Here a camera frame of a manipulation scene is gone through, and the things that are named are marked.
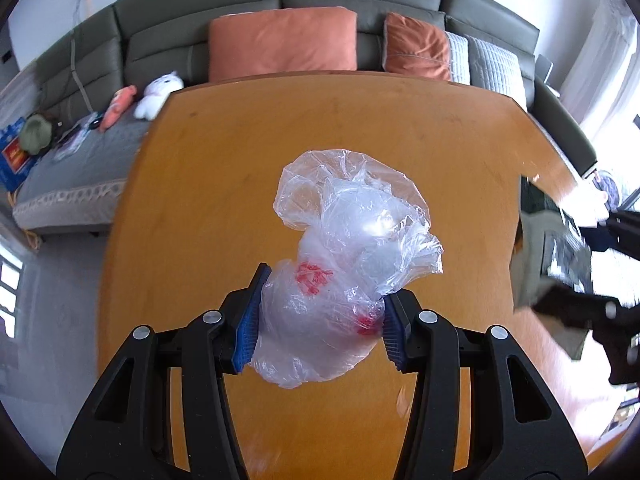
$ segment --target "pink plush toy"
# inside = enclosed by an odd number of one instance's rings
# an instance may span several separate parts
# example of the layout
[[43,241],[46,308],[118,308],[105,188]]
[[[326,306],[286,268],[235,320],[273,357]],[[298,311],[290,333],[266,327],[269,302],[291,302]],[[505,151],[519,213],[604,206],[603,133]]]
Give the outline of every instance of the pink plush toy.
[[109,108],[104,113],[100,127],[102,133],[111,128],[120,116],[129,108],[133,102],[133,97],[138,93],[135,85],[125,86],[118,90],[114,95]]

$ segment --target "large orange cushion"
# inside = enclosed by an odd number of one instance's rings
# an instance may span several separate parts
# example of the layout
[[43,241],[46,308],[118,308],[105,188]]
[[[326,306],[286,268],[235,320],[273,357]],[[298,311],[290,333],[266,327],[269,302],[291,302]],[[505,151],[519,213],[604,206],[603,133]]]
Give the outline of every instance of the large orange cushion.
[[209,81],[306,70],[356,70],[356,19],[343,7],[231,14],[209,24]]
[[382,61],[387,72],[451,81],[451,49],[444,30],[395,12],[386,15]]

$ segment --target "wooden table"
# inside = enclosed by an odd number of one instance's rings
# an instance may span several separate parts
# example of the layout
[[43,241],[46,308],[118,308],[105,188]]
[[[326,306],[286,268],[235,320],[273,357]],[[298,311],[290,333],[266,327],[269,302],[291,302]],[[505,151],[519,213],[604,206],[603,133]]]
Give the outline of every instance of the wooden table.
[[[367,153],[416,183],[444,246],[444,273],[408,288],[457,326],[508,327],[590,449],[620,398],[607,383],[604,352],[588,342],[583,361],[572,363],[532,313],[513,313],[509,275],[520,175],[556,200],[575,181],[512,100],[446,82],[307,74],[173,94],[136,159],[111,234],[100,370],[133,327],[183,326],[247,286],[259,262],[295,257],[300,232],[272,209],[280,173],[306,150],[329,148]],[[283,390],[249,368],[229,378],[252,479],[391,478],[414,383],[396,372],[382,343],[326,383]],[[468,374],[461,406],[458,468],[468,455]],[[185,467],[175,414],[174,433],[177,464]]]

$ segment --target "sheer curtain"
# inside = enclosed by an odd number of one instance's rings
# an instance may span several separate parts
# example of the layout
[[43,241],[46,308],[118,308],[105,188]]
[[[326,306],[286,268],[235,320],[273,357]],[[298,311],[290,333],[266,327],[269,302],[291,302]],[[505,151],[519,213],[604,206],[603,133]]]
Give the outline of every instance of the sheer curtain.
[[560,89],[560,100],[593,140],[629,108],[640,84],[638,22],[624,0],[600,0],[593,26]]

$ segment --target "sofa armrest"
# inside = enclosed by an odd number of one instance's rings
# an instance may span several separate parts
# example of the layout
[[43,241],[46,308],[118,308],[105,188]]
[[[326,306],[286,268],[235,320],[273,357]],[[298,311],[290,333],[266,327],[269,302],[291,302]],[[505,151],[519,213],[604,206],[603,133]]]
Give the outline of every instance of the sofa armrest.
[[575,171],[584,178],[593,171],[598,161],[595,149],[578,123],[562,106],[560,99],[537,76],[535,85],[536,97],[531,108],[532,115],[548,131]]

